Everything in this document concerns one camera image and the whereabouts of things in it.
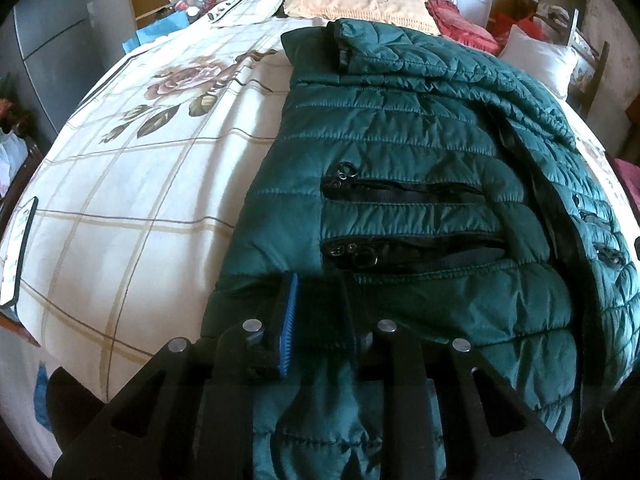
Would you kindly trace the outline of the red heart-shaped cushion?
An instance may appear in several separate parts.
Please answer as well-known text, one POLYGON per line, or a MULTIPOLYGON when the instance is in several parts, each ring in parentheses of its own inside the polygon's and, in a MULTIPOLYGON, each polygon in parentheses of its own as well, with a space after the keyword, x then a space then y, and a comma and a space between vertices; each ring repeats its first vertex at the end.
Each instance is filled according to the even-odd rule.
POLYGON ((501 47, 494 36, 482 26, 464 18, 454 3, 448 0, 427 0, 425 6, 442 36, 491 55, 500 53, 501 47))

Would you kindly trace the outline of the dark green quilted puffer jacket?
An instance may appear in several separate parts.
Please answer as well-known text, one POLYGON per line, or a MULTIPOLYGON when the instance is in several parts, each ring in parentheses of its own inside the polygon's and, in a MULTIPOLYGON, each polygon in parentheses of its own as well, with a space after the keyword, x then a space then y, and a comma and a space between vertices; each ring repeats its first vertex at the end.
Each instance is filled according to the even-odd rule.
POLYGON ((276 140, 201 338, 196 462, 223 479, 563 479, 625 471, 639 279, 556 99, 486 54, 393 25, 286 32, 276 140), (298 275, 291 366, 269 324, 298 275), (329 342, 329 276, 373 328, 329 342))

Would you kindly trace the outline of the dark red cloth at bedside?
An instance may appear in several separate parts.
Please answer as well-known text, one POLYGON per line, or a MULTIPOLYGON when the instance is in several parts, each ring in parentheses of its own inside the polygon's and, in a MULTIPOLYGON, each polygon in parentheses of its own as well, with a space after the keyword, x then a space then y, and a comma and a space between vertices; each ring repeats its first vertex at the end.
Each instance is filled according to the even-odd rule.
POLYGON ((613 162, 613 169, 623 185, 634 212, 638 214, 640 208, 640 167, 616 158, 613 162))

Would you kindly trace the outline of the wooden chair with clothes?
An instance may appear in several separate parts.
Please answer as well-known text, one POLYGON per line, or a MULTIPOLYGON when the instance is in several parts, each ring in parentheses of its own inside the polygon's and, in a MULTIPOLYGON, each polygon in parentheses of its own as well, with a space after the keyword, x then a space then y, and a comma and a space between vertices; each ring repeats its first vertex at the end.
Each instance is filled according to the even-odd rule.
POLYGON ((578 21, 579 11, 576 9, 567 11, 562 6, 549 6, 538 0, 503 0, 497 4, 489 31, 501 51, 513 25, 534 39, 572 48, 577 54, 577 65, 564 102, 578 116, 587 118, 608 62, 610 45, 605 44, 601 49, 591 47, 578 29, 578 21))

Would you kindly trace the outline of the grey refrigerator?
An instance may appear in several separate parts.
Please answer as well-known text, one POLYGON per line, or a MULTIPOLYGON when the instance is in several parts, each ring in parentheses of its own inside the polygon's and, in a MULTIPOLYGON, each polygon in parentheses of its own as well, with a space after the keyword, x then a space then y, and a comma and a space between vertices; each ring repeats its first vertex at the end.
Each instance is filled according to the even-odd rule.
POLYGON ((45 153, 134 33, 131 0, 17 0, 1 10, 1 81, 45 153))

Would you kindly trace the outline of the white square pillow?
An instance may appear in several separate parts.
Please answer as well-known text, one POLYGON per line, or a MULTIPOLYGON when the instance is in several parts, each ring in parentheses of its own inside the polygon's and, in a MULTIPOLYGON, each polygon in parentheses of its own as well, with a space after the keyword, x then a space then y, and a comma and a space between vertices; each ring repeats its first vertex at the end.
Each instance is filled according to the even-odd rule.
POLYGON ((536 78, 556 98, 566 100, 577 65, 572 48, 534 39, 513 25, 499 58, 536 78))

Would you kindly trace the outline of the peach frilled pillow cover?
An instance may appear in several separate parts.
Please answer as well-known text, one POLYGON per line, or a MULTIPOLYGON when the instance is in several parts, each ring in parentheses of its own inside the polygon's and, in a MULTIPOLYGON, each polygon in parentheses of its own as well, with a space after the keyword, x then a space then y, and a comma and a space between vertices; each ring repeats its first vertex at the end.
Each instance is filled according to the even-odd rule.
POLYGON ((440 31, 426 7, 427 0, 284 0, 291 18, 339 18, 392 24, 439 36, 440 31))

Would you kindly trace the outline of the blue paper bag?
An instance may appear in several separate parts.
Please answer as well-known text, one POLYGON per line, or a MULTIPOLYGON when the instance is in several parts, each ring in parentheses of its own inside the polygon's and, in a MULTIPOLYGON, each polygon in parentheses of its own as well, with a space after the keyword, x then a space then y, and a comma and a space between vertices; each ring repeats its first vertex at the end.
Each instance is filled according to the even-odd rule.
POLYGON ((175 12, 138 29, 122 44, 122 50, 124 50, 125 53, 130 53, 134 49, 137 49, 137 47, 142 46, 142 44, 148 44, 161 36, 178 32, 178 30, 187 28, 189 25, 189 18, 186 12, 175 12))

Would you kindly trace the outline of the floral cream bed sheet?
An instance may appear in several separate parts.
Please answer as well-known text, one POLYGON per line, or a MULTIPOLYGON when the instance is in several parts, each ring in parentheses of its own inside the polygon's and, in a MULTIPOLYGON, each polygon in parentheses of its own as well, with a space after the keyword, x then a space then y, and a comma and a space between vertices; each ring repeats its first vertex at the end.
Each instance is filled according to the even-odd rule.
MULTIPOLYGON (((60 363, 54 478, 222 479, 196 462, 205 311, 279 132, 293 71, 281 38, 332 22, 201 22, 127 55, 30 179, 2 240, 1 310, 60 363)), ((590 132, 553 97, 638 274, 590 132)))

